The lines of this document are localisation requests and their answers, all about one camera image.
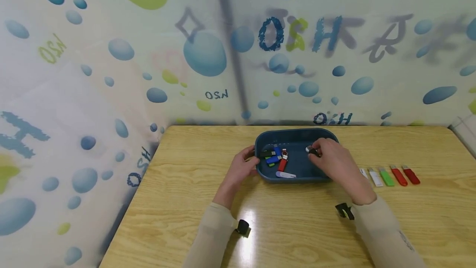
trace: blue plastic tray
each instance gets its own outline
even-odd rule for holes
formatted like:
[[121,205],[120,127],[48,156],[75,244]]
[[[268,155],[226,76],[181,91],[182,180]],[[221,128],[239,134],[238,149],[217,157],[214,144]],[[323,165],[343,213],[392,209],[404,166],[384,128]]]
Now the blue plastic tray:
[[260,134],[255,142],[255,156],[259,157],[259,153],[263,150],[273,149],[273,145],[279,148],[286,148],[288,151],[288,163],[285,172],[295,174],[296,178],[278,178],[279,162],[269,167],[265,158],[260,158],[260,163],[256,166],[256,170],[264,180],[270,183],[311,183],[331,181],[322,170],[316,167],[307,158],[306,147],[311,145],[319,138],[330,138],[338,142],[337,137],[330,131],[323,128],[302,128],[302,129],[285,129],[273,130]]

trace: wooden table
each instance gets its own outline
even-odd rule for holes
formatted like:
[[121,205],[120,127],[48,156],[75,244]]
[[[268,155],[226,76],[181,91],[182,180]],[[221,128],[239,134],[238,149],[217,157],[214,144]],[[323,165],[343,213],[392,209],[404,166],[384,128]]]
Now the wooden table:
[[[233,156],[266,130],[169,127],[101,268],[181,267]],[[476,267],[476,161],[444,127],[326,127],[358,165],[407,164],[422,184],[379,187],[428,267]],[[335,183],[245,181],[232,214],[252,228],[232,234],[223,267],[372,267]]]

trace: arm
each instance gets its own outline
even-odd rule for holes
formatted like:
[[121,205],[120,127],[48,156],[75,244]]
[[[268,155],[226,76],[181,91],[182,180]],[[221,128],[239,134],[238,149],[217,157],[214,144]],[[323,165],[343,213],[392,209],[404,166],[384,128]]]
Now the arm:
[[369,250],[377,268],[424,268],[425,262],[400,230],[400,224],[385,201],[360,174],[350,152],[331,139],[313,143],[320,158],[309,159],[344,188],[354,205],[357,233]]
[[183,268],[218,268],[231,233],[238,227],[230,209],[241,182],[255,175],[259,159],[252,157],[254,146],[243,149],[231,162],[215,198],[203,214],[198,233],[183,263]]

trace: red usb flash drive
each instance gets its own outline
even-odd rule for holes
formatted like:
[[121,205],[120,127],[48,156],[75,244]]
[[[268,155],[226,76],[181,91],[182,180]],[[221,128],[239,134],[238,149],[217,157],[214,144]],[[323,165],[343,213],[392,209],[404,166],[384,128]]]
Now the red usb flash drive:
[[415,175],[415,173],[406,165],[402,165],[403,168],[403,173],[407,175],[408,179],[410,180],[411,183],[413,184],[420,184],[420,180],[418,177]]
[[286,167],[286,163],[288,162],[288,152],[286,151],[286,149],[283,149],[281,154],[282,154],[282,159],[279,162],[278,171],[283,172],[284,168]]
[[402,187],[406,187],[408,185],[408,182],[405,177],[403,177],[402,172],[395,165],[391,165],[390,168],[392,169],[392,173],[394,174],[398,183],[400,183]]

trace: beige sleeve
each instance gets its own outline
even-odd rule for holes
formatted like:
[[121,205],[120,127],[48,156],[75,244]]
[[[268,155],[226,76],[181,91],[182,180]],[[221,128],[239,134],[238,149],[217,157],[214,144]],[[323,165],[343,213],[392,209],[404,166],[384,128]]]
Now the beige sleeve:
[[211,203],[203,214],[198,233],[183,263],[183,268],[219,268],[231,233],[238,222],[230,210]]
[[370,205],[353,205],[352,214],[376,268],[426,267],[382,198]]

